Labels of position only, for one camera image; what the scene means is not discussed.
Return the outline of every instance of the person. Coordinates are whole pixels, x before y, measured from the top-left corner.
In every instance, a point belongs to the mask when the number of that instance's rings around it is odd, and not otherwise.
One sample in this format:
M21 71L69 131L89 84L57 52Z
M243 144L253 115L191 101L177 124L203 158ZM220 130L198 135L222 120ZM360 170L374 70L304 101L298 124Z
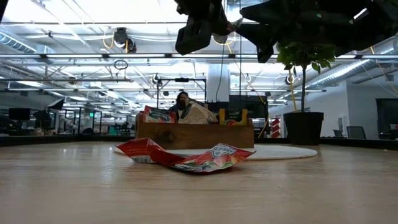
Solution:
M177 116L177 120L180 119L180 116L178 114L178 111L183 111L185 107L189 104L189 102L195 102L199 104L202 107L206 107L204 103L196 101L194 99L189 98L189 95L187 92L182 91L177 95L177 99L175 100L175 105L173 105L169 110L171 112L174 112Z

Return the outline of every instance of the white round rug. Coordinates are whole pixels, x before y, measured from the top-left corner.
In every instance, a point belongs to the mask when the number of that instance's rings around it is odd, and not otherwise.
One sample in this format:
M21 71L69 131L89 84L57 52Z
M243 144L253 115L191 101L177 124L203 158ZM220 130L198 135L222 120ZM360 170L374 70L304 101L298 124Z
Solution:
M168 151L174 154L198 155L207 150L209 149L173 149ZM268 144L255 144L254 148L244 150L252 152L257 151L246 160L298 159L312 157L318 154L317 151L312 149ZM123 154L123 152L118 148L115 148L114 151Z

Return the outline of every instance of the black plant pot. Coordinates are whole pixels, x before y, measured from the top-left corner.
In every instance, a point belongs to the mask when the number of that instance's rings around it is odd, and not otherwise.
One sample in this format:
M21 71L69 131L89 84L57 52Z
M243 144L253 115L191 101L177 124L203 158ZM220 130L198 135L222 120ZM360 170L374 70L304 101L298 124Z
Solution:
M319 145L323 113L305 112L284 114L287 139L291 144Z

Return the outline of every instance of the wooden box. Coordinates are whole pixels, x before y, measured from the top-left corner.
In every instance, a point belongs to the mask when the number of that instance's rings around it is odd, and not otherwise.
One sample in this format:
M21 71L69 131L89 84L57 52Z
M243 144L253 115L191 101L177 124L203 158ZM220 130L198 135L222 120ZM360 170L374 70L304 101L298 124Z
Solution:
M246 126L145 123L140 113L136 117L136 138L150 138L164 149L210 149L218 143L254 147L251 119Z

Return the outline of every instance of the snack bag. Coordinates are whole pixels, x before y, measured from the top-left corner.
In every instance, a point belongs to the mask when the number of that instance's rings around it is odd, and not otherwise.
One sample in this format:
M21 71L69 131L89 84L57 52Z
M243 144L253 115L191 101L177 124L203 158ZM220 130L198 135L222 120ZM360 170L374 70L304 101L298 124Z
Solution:
M189 172L214 172L229 168L253 155L226 144L218 144L200 155L176 155L167 152L149 138L130 140L117 146L134 162L159 163Z
M179 114L179 124L210 124L218 121L212 112L194 102L189 102Z
M168 110L145 106L144 122L147 123L175 123L177 117L175 113Z
M226 110L220 109L221 125L247 125L248 110Z
M254 153L226 144L218 144L203 154L187 157L169 166L191 172L214 172L229 168Z

